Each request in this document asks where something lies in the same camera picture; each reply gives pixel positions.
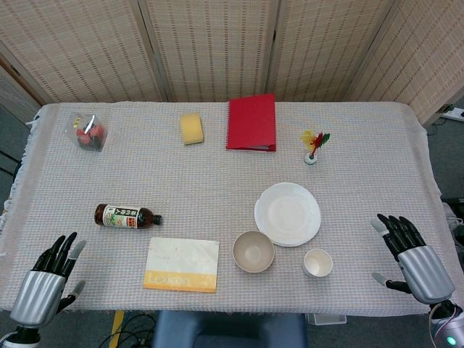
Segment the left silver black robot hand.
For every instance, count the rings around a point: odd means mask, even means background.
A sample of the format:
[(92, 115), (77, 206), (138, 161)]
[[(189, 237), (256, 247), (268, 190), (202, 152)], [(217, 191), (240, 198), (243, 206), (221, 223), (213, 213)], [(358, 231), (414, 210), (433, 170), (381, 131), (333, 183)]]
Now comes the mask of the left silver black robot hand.
[(86, 241), (74, 244), (77, 233), (60, 236), (37, 259), (22, 281), (10, 318), (18, 326), (38, 329), (70, 306), (83, 291), (86, 282), (76, 283), (64, 296), (64, 290)]

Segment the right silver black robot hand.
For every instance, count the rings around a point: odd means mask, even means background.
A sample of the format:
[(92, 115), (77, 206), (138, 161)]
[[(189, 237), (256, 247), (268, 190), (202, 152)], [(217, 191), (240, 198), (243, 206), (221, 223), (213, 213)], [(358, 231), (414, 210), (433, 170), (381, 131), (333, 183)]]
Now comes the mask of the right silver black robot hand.
[(392, 281), (380, 273), (373, 278), (388, 289), (412, 294), (426, 305), (436, 305), (451, 298), (455, 291), (448, 272), (435, 250), (407, 218), (378, 214), (371, 221), (401, 270), (404, 281)]

